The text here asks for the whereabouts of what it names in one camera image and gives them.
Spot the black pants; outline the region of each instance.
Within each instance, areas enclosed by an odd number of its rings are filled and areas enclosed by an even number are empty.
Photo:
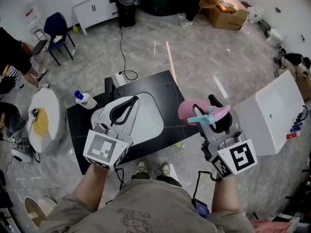
[[[150,176],[148,173],[137,173],[132,176],[132,180],[149,180]],[[156,178],[157,181],[164,181],[168,184],[175,185],[181,187],[181,184],[174,178],[172,177],[167,177],[167,176],[157,176]]]
[[[195,13],[197,12],[200,0],[185,0],[184,12],[188,21],[193,21]]]
[[[116,5],[119,13],[119,24],[125,28],[133,27],[136,24],[135,21],[135,5],[124,5],[116,0]]]

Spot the white wall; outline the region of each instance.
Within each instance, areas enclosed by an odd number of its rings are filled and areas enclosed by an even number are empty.
[[[78,23],[72,9],[73,0],[0,0],[0,27],[3,27],[15,39],[33,45],[33,36],[27,28],[24,18],[25,8],[29,4],[35,5],[35,10],[40,14],[41,22],[47,17],[60,12],[64,15],[68,27]]]
[[[284,47],[311,58],[311,0],[245,0],[251,5],[260,2],[265,7],[264,19],[272,28],[286,35]]]

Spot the gray marble floor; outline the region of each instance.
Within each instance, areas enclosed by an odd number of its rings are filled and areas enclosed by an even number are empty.
[[[269,47],[255,25],[246,24],[240,31],[217,30],[205,25],[203,18],[196,25],[182,28],[176,16],[154,17],[137,12],[136,27],[123,30],[122,49],[126,66],[136,71],[138,78],[170,68],[166,41],[170,45],[179,88],[185,98],[207,99],[213,93],[222,97],[214,76],[222,83],[228,94],[228,102],[236,105],[266,86],[274,79],[271,57],[274,50]],[[60,67],[48,54],[42,54],[43,66],[48,73],[43,81],[49,81],[61,96],[66,108],[75,104],[74,91],[81,90],[92,96],[104,92],[105,77],[114,75],[124,67],[120,52],[121,32],[117,21],[112,20],[88,29],[88,35],[73,34],[79,49],[72,61],[65,51],[55,53]],[[16,105],[22,115],[27,115],[31,97],[37,91],[29,84],[21,90],[12,90],[2,101]],[[254,168],[238,175],[237,187],[241,208],[249,215],[254,211],[259,217],[268,216],[283,203],[300,182],[301,169],[307,166],[311,122],[307,120],[301,136],[288,141],[281,152],[274,156],[259,158]],[[183,187],[194,192],[198,170],[213,170],[203,159],[200,151],[202,138],[195,135],[183,141],[185,147],[172,146],[146,157],[149,172],[155,177],[161,162],[174,165]],[[0,168],[5,170],[10,161],[10,144],[0,143]],[[123,165],[125,179],[136,172],[137,162]],[[41,163],[23,165],[16,160],[6,173],[7,187],[14,204],[14,212],[26,233],[34,232],[34,226],[23,206],[26,196],[38,199],[50,196],[55,201],[71,193],[82,175],[74,154],[70,132],[59,146],[49,154],[41,155]],[[103,193],[103,202],[112,199],[119,188],[114,172]],[[214,182],[202,176],[198,199],[211,206]]]

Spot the blue bottle cap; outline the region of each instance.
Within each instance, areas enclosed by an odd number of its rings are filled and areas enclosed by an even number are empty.
[[[80,91],[76,91],[76,92],[74,93],[74,96],[75,96],[77,99],[80,99],[80,100],[83,99],[83,95],[81,94]]]

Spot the white plastic bottle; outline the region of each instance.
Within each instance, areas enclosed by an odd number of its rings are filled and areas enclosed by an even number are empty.
[[[86,109],[93,109],[97,105],[97,102],[89,95],[89,93],[81,93],[80,91],[76,91],[74,95],[76,97],[76,102]]]

